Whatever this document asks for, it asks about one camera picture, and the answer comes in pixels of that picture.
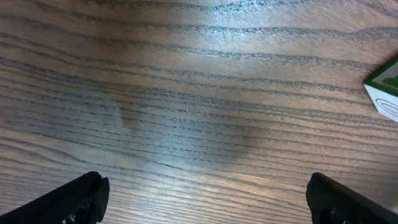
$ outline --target green and white box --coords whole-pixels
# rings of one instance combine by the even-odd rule
[[[398,122],[398,58],[364,82],[380,114]]]

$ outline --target wooden table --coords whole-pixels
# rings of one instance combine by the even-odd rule
[[[363,80],[396,0],[3,0],[0,213],[88,172],[103,223],[311,223],[322,172],[398,211]]]

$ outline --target oval logo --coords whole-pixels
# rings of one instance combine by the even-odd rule
[[[376,103],[388,113],[398,117],[398,106],[383,99],[376,99]]]

